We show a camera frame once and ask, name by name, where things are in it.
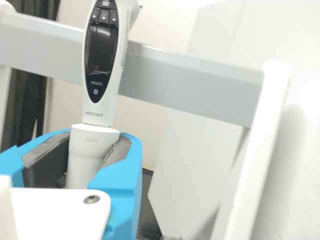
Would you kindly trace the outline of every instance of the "white vertical post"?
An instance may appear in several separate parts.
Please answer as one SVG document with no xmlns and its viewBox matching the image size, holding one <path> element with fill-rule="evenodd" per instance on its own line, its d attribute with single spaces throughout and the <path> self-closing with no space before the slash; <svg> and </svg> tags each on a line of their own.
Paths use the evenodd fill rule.
<svg viewBox="0 0 320 240">
<path fill-rule="evenodd" d="M 0 147 L 2 145 L 5 117 L 8 103 L 11 68 L 0 65 Z"/>
</svg>

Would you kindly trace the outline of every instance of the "pipette logo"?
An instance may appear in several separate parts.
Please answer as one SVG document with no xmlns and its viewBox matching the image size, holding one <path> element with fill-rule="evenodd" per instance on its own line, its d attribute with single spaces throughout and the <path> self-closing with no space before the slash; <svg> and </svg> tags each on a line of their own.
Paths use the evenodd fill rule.
<svg viewBox="0 0 320 240">
<path fill-rule="evenodd" d="M 92 112 L 92 111 L 86 111 L 85 115 L 89 115 L 89 116 L 93 116 L 93 117 L 100 117 L 100 118 L 102 118 L 104 116 L 103 113 Z"/>
</svg>

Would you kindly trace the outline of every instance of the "blue holder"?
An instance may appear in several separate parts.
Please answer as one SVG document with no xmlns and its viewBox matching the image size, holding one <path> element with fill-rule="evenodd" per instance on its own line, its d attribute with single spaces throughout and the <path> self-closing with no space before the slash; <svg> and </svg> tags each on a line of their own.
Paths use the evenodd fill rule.
<svg viewBox="0 0 320 240">
<path fill-rule="evenodd" d="M 14 187 L 23 188 L 22 157 L 51 137 L 70 132 L 65 129 L 40 136 L 20 147 L 0 154 L 0 175 L 9 175 Z M 126 158 L 98 171 L 88 189 L 100 190 L 111 198 L 111 212 L 103 240 L 135 240 L 138 230 L 142 194 L 142 144 L 139 139 L 122 133 L 131 142 Z"/>
</svg>

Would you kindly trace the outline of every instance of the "dark curtain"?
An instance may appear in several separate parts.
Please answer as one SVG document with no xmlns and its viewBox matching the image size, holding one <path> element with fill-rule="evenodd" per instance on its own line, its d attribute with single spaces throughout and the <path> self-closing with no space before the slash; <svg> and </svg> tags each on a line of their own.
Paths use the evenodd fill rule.
<svg viewBox="0 0 320 240">
<path fill-rule="evenodd" d="M 55 20 L 60 0 L 8 0 L 17 12 Z M 21 146 L 43 134 L 47 78 L 13 69 L 1 150 Z"/>
</svg>

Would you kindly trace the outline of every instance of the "screw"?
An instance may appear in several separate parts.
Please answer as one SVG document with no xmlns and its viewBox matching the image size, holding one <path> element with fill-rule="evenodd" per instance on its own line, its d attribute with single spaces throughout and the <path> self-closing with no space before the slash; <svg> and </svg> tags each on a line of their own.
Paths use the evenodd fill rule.
<svg viewBox="0 0 320 240">
<path fill-rule="evenodd" d="M 97 195 L 88 196 L 83 200 L 85 204 L 96 204 L 99 201 L 100 201 L 100 197 Z"/>
</svg>

